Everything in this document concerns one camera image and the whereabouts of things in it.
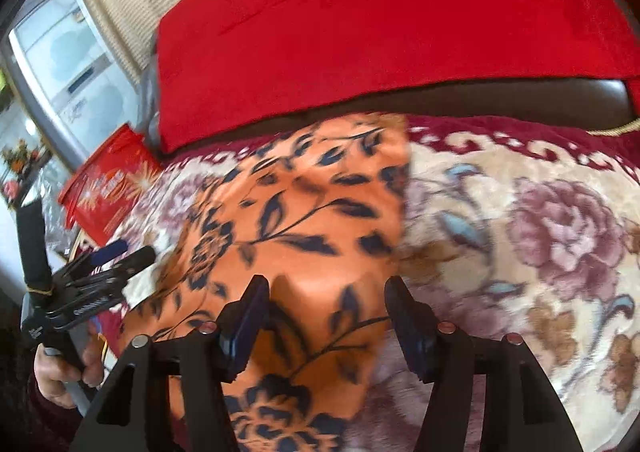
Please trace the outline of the person's left hand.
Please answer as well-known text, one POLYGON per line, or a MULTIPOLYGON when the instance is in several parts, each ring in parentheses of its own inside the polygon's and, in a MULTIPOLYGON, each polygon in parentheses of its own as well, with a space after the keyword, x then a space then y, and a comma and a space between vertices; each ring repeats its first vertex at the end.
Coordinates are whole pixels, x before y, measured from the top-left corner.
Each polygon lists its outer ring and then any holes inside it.
POLYGON ((103 340, 93 324, 87 326, 86 335, 86 346, 81 354, 82 363, 85 365, 82 372, 60 356, 47 354, 43 344, 40 344, 36 351, 34 373, 38 390, 43 398, 63 409, 77 408, 73 397, 66 389, 67 383, 81 382, 96 388, 104 379, 103 340))

